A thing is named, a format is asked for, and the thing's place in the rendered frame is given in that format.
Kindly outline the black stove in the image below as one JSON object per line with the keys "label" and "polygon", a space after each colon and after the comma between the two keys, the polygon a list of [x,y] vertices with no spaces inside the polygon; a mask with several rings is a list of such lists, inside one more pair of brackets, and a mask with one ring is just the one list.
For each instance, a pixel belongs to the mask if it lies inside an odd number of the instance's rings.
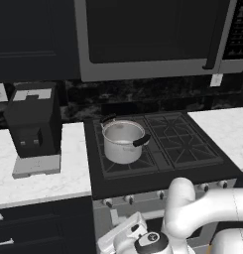
{"label": "black stove", "polygon": [[[185,112],[131,115],[130,120],[141,124],[151,135],[143,147],[141,157],[134,163],[119,165],[104,155],[104,140],[100,121],[84,122],[85,141],[93,199],[95,237],[100,238],[113,227],[111,209],[119,216],[165,209],[169,186],[175,178],[187,178],[194,184],[195,196],[205,192],[201,184],[209,184],[209,191],[222,189],[219,181],[226,180],[227,189],[243,188],[243,173],[221,151]],[[157,191],[165,191],[160,200]],[[125,195],[132,194],[129,204]],[[111,198],[113,206],[103,204]],[[163,218],[148,219],[152,231],[161,229]]]}

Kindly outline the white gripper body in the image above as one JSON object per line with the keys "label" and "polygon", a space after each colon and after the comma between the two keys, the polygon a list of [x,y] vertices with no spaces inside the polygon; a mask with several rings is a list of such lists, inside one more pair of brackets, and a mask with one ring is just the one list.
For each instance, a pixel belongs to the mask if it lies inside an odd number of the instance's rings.
{"label": "white gripper body", "polygon": [[138,239],[140,235],[144,235],[146,233],[147,224],[144,217],[140,212],[135,212],[97,240],[100,254],[115,253],[114,239],[117,236],[127,236],[133,239]]}

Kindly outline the black coffee machine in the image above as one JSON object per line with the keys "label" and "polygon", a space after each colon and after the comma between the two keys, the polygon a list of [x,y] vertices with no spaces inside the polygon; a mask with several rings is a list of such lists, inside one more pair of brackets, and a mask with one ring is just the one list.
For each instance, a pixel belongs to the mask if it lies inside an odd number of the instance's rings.
{"label": "black coffee machine", "polygon": [[17,151],[14,179],[61,171],[61,110],[53,82],[18,85],[4,118]]}

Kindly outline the dark wall cupboard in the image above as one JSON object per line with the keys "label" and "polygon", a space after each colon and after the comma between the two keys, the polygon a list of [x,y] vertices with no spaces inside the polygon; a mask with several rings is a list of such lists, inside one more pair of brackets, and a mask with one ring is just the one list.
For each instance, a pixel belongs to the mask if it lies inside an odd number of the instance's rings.
{"label": "dark wall cupboard", "polygon": [[78,76],[74,0],[0,0],[0,82]]}

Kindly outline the dark drawer front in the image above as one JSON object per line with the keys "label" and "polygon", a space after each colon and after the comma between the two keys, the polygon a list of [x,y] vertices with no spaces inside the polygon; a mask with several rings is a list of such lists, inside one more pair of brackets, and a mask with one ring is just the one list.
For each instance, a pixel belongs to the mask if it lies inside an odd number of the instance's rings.
{"label": "dark drawer front", "polygon": [[14,244],[0,246],[0,254],[96,254],[94,242],[87,236],[35,235],[32,231],[0,229],[0,242],[10,238]]}
{"label": "dark drawer front", "polygon": [[0,209],[0,228],[45,218],[78,219],[81,230],[93,231],[90,196],[61,199]]}

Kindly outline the silver black microwave oven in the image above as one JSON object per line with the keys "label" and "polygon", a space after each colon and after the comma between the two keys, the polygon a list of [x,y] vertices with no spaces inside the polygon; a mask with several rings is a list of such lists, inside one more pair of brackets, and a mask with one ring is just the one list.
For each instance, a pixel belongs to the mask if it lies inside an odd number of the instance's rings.
{"label": "silver black microwave oven", "polygon": [[243,0],[231,0],[214,69],[203,69],[218,0],[75,0],[81,79],[238,73]]}

